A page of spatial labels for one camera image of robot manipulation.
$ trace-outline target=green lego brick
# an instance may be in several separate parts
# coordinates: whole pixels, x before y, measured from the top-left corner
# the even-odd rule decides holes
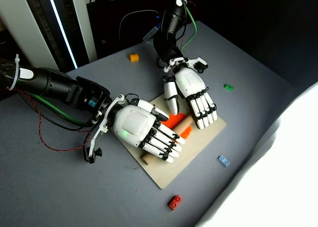
[[[225,84],[225,85],[224,85],[224,88],[227,89],[227,90],[229,90],[229,91],[233,91],[233,90],[234,90],[234,87],[231,86],[231,85],[229,85],[229,84]]]

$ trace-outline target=green cable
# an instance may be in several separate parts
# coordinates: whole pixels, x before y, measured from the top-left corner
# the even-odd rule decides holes
[[[181,47],[181,50],[182,50],[186,45],[188,45],[189,42],[191,42],[192,38],[197,34],[197,31],[198,31],[198,29],[197,29],[197,24],[195,23],[195,21],[194,21],[194,19],[193,19],[193,17],[192,17],[192,14],[190,13],[190,11],[189,11],[189,9],[188,9],[187,7],[185,7],[185,8],[186,8],[186,10],[187,10],[187,13],[188,13],[188,15],[189,15],[189,17],[190,17],[192,23],[193,23],[194,33],[193,33],[192,36],[185,42],[185,44]]]
[[[47,106],[49,106],[50,108],[54,109],[56,112],[58,112],[60,115],[62,115],[64,118],[74,122],[74,123],[77,123],[78,125],[82,126],[84,125],[85,123],[81,122],[81,121],[78,121],[77,119],[71,117],[70,115],[64,113],[62,110],[60,110],[58,107],[54,106],[52,103],[50,103],[49,101],[47,101],[46,99],[42,98],[41,96],[39,95],[36,95],[36,94],[31,94],[29,93],[29,95],[31,95],[33,98],[41,101],[42,103],[46,104]]]

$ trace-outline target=robotic arm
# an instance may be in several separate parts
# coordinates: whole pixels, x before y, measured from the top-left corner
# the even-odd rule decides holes
[[[199,129],[208,127],[217,120],[217,107],[207,93],[208,87],[195,72],[203,73],[208,67],[201,59],[185,58],[176,45],[176,33],[184,24],[186,0],[172,0],[165,11],[161,29],[154,36],[154,48],[160,59],[168,66],[163,69],[164,93],[172,114],[179,112],[178,92],[185,98],[193,119]]]
[[[64,73],[47,68],[20,67],[18,62],[18,56],[15,63],[0,59],[1,85],[9,90],[16,88],[57,98],[72,107],[92,112],[95,117],[93,124],[101,121],[90,147],[83,148],[87,162],[94,163],[96,156],[102,156],[101,149],[95,149],[95,141],[99,134],[109,129],[121,141],[167,162],[172,163],[179,156],[181,146],[178,143],[184,144],[185,140],[161,123],[169,116],[137,95],[120,94],[112,101],[109,91],[92,81],[82,77],[73,80]],[[129,101],[127,96],[131,95],[135,97]]]

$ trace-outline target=gray tabletop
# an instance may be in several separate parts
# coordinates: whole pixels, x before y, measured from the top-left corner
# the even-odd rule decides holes
[[[192,32],[189,25],[186,37]],[[140,61],[131,63],[130,53],[138,53]],[[97,139],[103,157],[90,165],[81,151],[45,148],[37,133],[38,116],[20,97],[1,101],[0,226],[193,226],[287,105],[292,87],[201,22],[183,53],[208,62],[202,78],[227,126],[164,190],[112,133]],[[152,43],[143,43],[70,75],[103,85],[112,97],[132,92],[150,101],[163,93],[156,60]],[[234,91],[225,90],[225,83]],[[42,133],[47,144],[58,149],[79,146],[84,139],[84,134],[46,120]],[[219,155],[231,162],[229,167],[219,163]],[[183,202],[171,211],[167,203],[176,194]]]

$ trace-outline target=red lego brick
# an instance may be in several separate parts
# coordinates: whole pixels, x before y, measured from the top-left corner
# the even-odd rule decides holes
[[[176,195],[169,203],[169,207],[174,211],[175,209],[177,209],[177,207],[179,206],[179,204],[181,203],[182,198],[181,196]]]

